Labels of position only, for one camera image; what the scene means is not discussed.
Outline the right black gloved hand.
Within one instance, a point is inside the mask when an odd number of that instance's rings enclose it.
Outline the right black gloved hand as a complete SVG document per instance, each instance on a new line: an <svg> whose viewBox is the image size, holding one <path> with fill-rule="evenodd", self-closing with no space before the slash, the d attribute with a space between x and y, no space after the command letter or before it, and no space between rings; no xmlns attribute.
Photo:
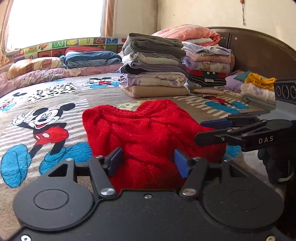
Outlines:
<svg viewBox="0 0 296 241"><path fill-rule="evenodd" d="M268 180L272 184L287 183L295 174L295 157L283 147L269 147L258 150Z"/></svg>

